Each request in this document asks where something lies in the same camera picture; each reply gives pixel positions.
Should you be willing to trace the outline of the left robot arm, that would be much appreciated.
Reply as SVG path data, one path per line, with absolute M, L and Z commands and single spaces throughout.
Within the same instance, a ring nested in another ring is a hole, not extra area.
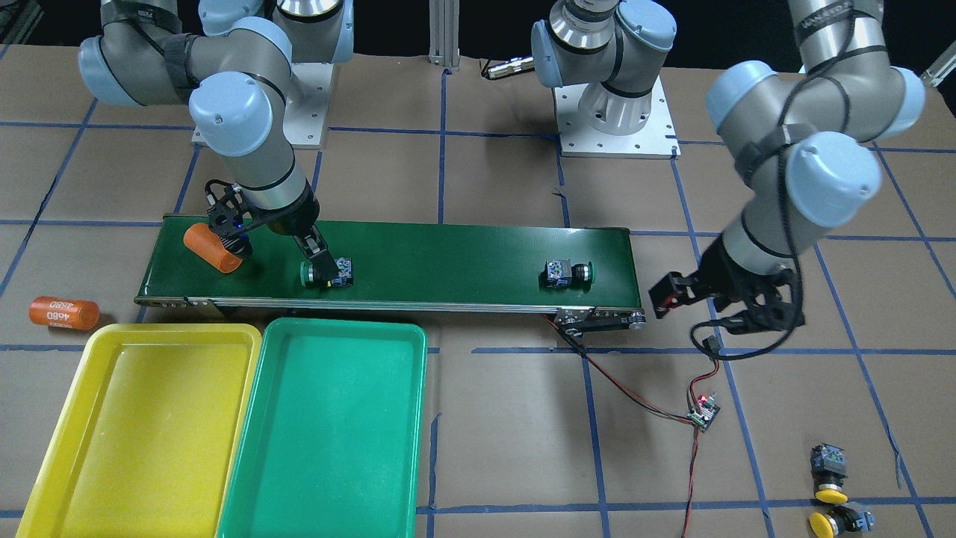
M 746 61 L 707 92 L 707 116 L 752 198 L 694 273 L 667 273 L 650 289 L 659 319 L 706 299 L 717 310 L 744 303 L 742 318 L 758 330 L 799 319 L 795 260 L 880 190 L 880 166 L 865 143 L 905 132 L 922 113 L 922 82 L 889 61 L 881 1 L 791 1 L 789 13 L 802 79 Z M 567 146 L 607 151 L 657 118 L 654 88 L 676 30 L 653 1 L 556 1 L 536 21 L 537 78 L 554 90 L 580 87 L 557 98 Z

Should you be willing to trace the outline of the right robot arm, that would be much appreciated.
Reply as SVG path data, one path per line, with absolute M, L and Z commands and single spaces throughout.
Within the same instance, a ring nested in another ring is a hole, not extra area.
M 354 52 L 350 1 L 202 1 L 202 33 L 185 33 L 174 1 L 103 1 L 102 33 L 82 42 L 86 88 L 119 106 L 184 103 L 206 146 L 233 182 L 205 186 L 205 238 L 188 245 L 224 273 L 252 256 L 259 227 L 292 238 L 304 255 L 303 285 L 346 287 L 349 259 L 337 258 L 317 227 L 320 203 L 285 133 L 306 95 L 296 64 L 341 64 Z

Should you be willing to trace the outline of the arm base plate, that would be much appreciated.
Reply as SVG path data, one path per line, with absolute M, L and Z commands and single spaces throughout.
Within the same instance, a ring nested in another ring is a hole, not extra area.
M 331 64 L 225 64 L 202 76 L 187 99 L 202 142 L 226 157 L 283 138 L 294 149 L 322 144 Z
M 611 94 L 600 83 L 554 88 L 553 98 L 565 157 L 669 159 L 682 153 L 660 78 L 636 99 Z

